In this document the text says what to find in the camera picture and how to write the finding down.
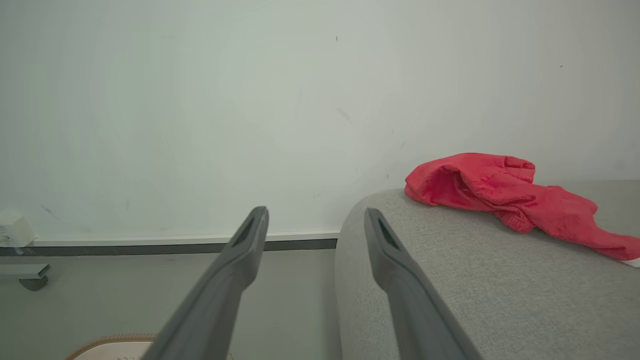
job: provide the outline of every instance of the beige mat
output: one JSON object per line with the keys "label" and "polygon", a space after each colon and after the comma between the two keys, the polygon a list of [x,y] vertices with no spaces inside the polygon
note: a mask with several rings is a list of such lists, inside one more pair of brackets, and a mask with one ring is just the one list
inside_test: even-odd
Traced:
{"label": "beige mat", "polygon": [[[67,360],[142,360],[155,334],[116,335],[89,343]],[[234,360],[229,354],[227,360]]]}

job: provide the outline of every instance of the floor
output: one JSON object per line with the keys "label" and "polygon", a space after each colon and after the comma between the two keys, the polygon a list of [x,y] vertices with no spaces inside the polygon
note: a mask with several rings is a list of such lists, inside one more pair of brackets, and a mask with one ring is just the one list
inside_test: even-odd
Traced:
{"label": "floor", "polygon": [[[335,250],[265,252],[243,293],[236,360],[341,359]],[[37,292],[0,282],[3,359],[62,360],[104,336],[158,332],[215,254],[0,258],[51,264]]]}

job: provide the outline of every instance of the white wall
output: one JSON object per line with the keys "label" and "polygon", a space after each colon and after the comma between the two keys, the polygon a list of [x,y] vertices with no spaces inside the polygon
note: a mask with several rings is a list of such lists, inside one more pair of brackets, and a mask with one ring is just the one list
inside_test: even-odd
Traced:
{"label": "white wall", "polygon": [[41,238],[259,204],[315,231],[458,152],[638,178],[639,33],[633,0],[2,0],[0,208]]}

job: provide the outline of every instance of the red cloth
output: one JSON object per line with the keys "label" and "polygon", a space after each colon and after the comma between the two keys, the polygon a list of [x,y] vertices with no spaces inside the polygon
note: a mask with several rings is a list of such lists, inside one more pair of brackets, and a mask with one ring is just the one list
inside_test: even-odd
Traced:
{"label": "red cloth", "polygon": [[519,233],[539,227],[555,238],[640,266],[640,238],[599,228],[593,201],[560,186],[535,185],[535,172],[531,162],[513,156],[459,154],[418,166],[406,178],[404,192],[429,205],[493,213]]}

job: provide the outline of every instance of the white object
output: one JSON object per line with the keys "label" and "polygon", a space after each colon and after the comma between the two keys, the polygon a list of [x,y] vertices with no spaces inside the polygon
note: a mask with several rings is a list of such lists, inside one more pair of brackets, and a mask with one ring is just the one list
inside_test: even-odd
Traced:
{"label": "white object", "polygon": [[0,213],[0,247],[25,247],[35,238],[24,216],[14,211]]}

